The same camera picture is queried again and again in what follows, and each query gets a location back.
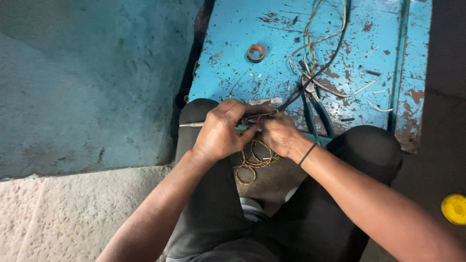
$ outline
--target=forearm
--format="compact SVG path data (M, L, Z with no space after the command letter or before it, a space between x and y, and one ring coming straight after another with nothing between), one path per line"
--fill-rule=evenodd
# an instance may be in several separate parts
M191 193L213 164L188 151L119 228L98 261L155 261Z
M313 142L301 138L289 157L301 161ZM460 261L461 249L418 205L315 147L302 168L365 233L402 261Z

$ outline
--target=knee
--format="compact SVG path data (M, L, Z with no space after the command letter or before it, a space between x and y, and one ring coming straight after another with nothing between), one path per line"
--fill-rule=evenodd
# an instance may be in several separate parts
M395 136L385 129L371 125L353 127L337 137L338 150L365 159L378 166L401 167L403 153Z
M218 104L219 102L207 98L192 100L181 110L179 124L205 121L207 113Z

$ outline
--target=blue workbench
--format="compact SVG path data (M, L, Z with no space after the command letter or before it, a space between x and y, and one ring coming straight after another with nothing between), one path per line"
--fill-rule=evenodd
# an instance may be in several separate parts
M290 66L289 55L304 44L304 29L316 4L316 0L216 1L189 100L236 98L248 102L278 97L285 102L299 84L300 76ZM351 94L377 78L360 66L382 75L351 97L322 91L322 103L337 134L370 124L393 132L403 150L417 152L431 11L430 0L352 1L339 54L317 81L333 91ZM309 28L311 40L338 32L342 14L340 0L323 0ZM329 60L339 37L314 45L318 67ZM260 63L247 59L247 49L252 44L266 49L266 57ZM295 63L304 55L304 50L298 52ZM393 111L381 112L374 105ZM299 129L307 130L300 99L286 113ZM355 120L342 122L343 118ZM316 124L319 133L325 135L318 117Z

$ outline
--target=dark floor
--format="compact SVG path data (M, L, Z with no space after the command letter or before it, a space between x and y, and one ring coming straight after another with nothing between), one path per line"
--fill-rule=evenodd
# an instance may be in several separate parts
M466 227L451 224L440 210L445 196L466 195L465 13L466 1L434 1L421 148L418 155L405 155L393 187L419 203L466 246ZM239 185L240 194L278 204L285 191L302 179L299 171L278 166L259 169L255 184ZM292 172L296 173L292 178L283 177ZM267 193L271 188L279 193ZM396 260L371 240L361 261Z

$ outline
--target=hand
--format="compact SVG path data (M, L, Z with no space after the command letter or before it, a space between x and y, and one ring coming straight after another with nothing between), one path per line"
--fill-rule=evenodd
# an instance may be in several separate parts
M261 118L259 125L266 145L283 157L292 158L299 145L308 146L310 142L299 132L293 120L282 112L278 112L273 117Z
M240 135L234 127L245 113L263 113L264 106L251 106L236 99L223 101L206 117L193 151L208 162L214 163L233 153L241 151L256 134L259 126L251 125Z

